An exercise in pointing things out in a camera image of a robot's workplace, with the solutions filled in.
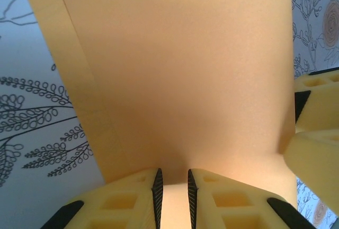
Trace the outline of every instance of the line drawing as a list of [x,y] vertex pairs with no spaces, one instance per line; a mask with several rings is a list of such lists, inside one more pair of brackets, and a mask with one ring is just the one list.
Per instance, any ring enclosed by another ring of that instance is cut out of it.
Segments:
[[310,24],[310,17],[314,15],[316,18],[319,17],[319,13],[322,10],[319,4],[321,0],[292,0],[292,10],[299,9],[303,19],[306,21],[307,30],[298,30],[297,24],[293,21],[293,41],[300,39],[302,44],[308,48],[309,57],[312,65],[310,66],[307,60],[301,61],[301,55],[299,54],[294,58],[295,77],[299,77],[302,74],[314,72],[317,70],[316,67],[316,49],[318,45],[317,39],[313,37],[312,25]]
[[[14,164],[22,155],[25,143],[17,143],[17,136],[32,131],[46,129],[66,121],[77,119],[63,110],[73,110],[72,103],[64,86],[47,82],[0,77],[0,85],[15,89],[16,94],[0,95],[0,133],[10,133],[0,139],[0,187],[10,177]],[[50,105],[25,107],[25,94],[31,93],[40,99],[48,100]],[[22,168],[34,169],[48,165],[58,165],[47,176],[53,177],[66,173],[93,156],[81,125],[76,125],[60,137],[59,142],[52,142],[25,154],[33,158]]]
[[25,26],[25,25],[32,25],[37,24],[38,22],[36,20],[32,21],[30,17],[34,17],[33,12],[29,13],[22,13],[15,17],[8,17],[8,13],[10,12],[13,5],[18,3],[19,0],[11,0],[5,10],[2,11],[2,17],[0,17],[0,23],[12,23],[14,25],[18,26]]

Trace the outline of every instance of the black edge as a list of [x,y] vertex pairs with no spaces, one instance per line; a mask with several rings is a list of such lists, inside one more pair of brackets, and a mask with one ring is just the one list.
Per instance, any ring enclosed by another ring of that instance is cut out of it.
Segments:
[[152,186],[154,219],[156,229],[160,229],[161,209],[163,205],[163,192],[164,192],[163,172],[159,168],[157,174],[155,175],[154,183]]
[[194,175],[191,169],[188,173],[188,194],[190,203],[191,226],[195,229],[197,226],[197,201],[198,201],[198,187],[195,184]]
[[329,73],[329,72],[333,72],[333,71],[337,71],[337,70],[339,70],[339,67],[334,67],[334,68],[330,68],[330,69],[316,71],[316,72],[310,73],[309,75],[324,74],[324,73]]
[[62,206],[41,229],[64,229],[83,206],[84,202],[80,200]]
[[273,197],[267,202],[290,229],[316,229],[288,202]]
[[310,95],[311,90],[295,92],[296,123]]

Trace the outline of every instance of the square hole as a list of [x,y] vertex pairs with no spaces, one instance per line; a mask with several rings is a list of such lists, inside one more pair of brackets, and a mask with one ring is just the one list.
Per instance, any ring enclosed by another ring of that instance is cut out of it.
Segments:
[[229,215],[222,219],[227,229],[269,229],[259,215]]
[[326,81],[320,78],[304,81],[304,85],[307,87],[315,87],[315,86],[320,86],[324,84],[326,84]]
[[127,221],[91,221],[88,229],[125,229]]
[[121,193],[109,197],[102,209],[133,209],[138,196],[131,193]]
[[214,179],[213,177],[210,176],[204,176],[203,177],[204,182],[217,182],[218,179]]
[[339,82],[339,74],[331,76],[329,78],[332,82]]
[[249,198],[241,192],[214,193],[214,202],[217,207],[238,207],[252,205]]

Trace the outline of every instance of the circular pattern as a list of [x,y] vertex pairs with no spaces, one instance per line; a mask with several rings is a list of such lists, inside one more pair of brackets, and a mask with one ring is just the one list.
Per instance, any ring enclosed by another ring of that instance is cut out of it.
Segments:
[[317,207],[314,211],[314,215],[313,215],[314,226],[318,226],[322,223],[326,215],[326,212],[327,212],[327,206],[322,201],[319,200],[317,203]]
[[339,2],[332,0],[328,4],[323,20],[323,34],[327,46],[334,46],[339,39]]

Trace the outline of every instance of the floral wallpaper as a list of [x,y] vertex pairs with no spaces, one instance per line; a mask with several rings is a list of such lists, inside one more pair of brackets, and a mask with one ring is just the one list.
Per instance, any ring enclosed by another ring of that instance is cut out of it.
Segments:
[[[295,77],[339,66],[339,0],[291,6]],[[0,228],[39,228],[104,181],[27,0],[0,0],[0,59]],[[299,212],[330,228],[335,214],[297,188]]]
[[[339,66],[339,0],[292,0],[295,78]],[[298,210],[317,228],[337,216],[298,179]]]

